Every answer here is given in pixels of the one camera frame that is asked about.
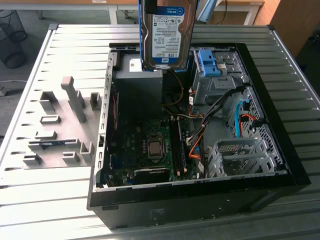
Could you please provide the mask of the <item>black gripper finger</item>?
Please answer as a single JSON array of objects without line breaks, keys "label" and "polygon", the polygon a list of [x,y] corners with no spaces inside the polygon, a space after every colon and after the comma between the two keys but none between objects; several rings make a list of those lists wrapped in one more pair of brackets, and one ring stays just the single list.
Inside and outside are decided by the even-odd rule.
[{"label": "black gripper finger", "polygon": [[146,14],[156,14],[158,8],[157,0],[145,0],[144,1],[144,12]]}]

